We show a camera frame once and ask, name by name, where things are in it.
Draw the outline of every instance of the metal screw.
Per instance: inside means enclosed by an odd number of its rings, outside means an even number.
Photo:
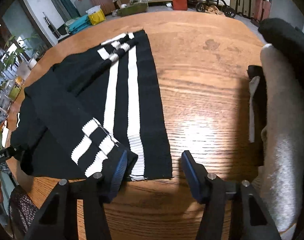
[[[102,173],[101,172],[96,172],[96,173],[93,174],[93,178],[95,178],[95,179],[99,179],[101,177],[102,177]]]
[[[214,173],[209,173],[209,174],[207,175],[207,177],[208,177],[209,179],[216,179],[216,174],[214,174]]]
[[[65,184],[67,184],[67,180],[66,179],[61,179],[60,181],[59,181],[59,185],[61,185],[61,186],[63,186],[63,185],[65,185]]]
[[[248,187],[250,185],[250,182],[248,180],[242,181],[243,186]]]

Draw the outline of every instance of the curtain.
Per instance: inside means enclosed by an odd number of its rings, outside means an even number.
[[[64,22],[79,17],[79,12],[70,0],[51,0]]]

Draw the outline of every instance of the wood grain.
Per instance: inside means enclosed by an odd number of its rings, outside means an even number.
[[[260,159],[248,143],[247,66],[260,65],[262,43],[240,21],[197,12],[156,12],[105,22],[49,49],[25,82],[28,86],[67,55],[86,51],[122,32],[144,29],[156,64],[164,120],[171,146],[173,178],[129,182],[105,205],[113,239],[194,239],[203,206],[191,197],[180,170],[180,156],[190,150],[197,162],[223,179],[251,180]],[[10,129],[24,98],[20,93],[9,115]],[[28,178],[9,160],[20,183],[38,207],[57,183]],[[86,239],[82,203],[78,205],[80,239]],[[230,204],[223,239],[227,238]]]

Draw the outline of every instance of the yellow package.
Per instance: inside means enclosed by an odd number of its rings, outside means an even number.
[[[103,22],[105,20],[105,16],[104,16],[102,9],[100,9],[96,13],[89,15],[89,19],[90,19],[90,22],[92,23],[92,25],[96,25],[100,22]]]

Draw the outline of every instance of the red bag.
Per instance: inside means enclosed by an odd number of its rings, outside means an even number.
[[[173,0],[173,10],[187,10],[187,0]]]

